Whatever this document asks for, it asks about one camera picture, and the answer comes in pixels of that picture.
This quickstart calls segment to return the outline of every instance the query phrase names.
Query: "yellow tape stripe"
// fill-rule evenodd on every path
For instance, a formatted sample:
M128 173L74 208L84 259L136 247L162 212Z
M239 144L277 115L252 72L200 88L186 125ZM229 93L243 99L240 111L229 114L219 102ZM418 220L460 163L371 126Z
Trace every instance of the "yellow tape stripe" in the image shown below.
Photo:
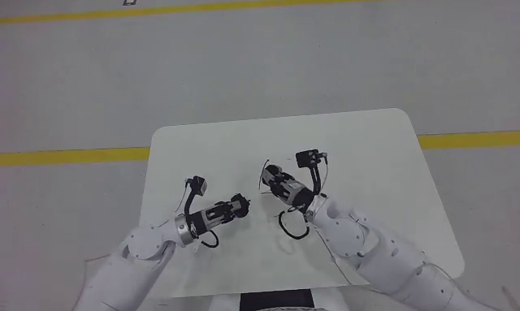
M91 11L76 13L58 13L52 15L25 15L0 18L0 24L26 24L50 21L78 20L78 19L105 19L121 18L141 15L170 15L175 13L202 12L202 11L221 11L221 10L243 10L260 7L273 6L303 6L310 4L328 4L343 2L365 2L383 0L256 0L240 2L221 2L195 4L187 6L161 6L146 7L139 9L122 9L111 11Z
M146 161L149 154L148 147L0 153L0 166Z
M417 136L422 149L468 149L520 145L520 132L489 132Z
M419 135L422 149L467 149L520 145L520 132ZM0 166L147 161L149 147L0 153Z

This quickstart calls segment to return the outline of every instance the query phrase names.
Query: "tabletop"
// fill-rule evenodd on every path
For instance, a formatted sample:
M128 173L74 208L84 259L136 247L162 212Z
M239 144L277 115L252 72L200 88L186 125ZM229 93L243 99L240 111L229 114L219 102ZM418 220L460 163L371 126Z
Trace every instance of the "tabletop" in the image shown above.
M314 231L299 241L287 237L275 218L287 206L262 195L265 186L258 190L267 159L311 188L308 170L298 169L295 159L307 149L328 153L323 192L345 209L377 218L453 277L462 273L461 251L408 115L398 109L315 114L162 127L154 133L141 225L171 217L184 180L194 175L205 178L208 188L195 198L192 211L238 192L251 207L247 217L214 229L217 248L178 248L149 297L347 285ZM298 213L284 221L294 233L305 230ZM213 239L206 235L208 242ZM366 283L348 265L340 267L351 283Z

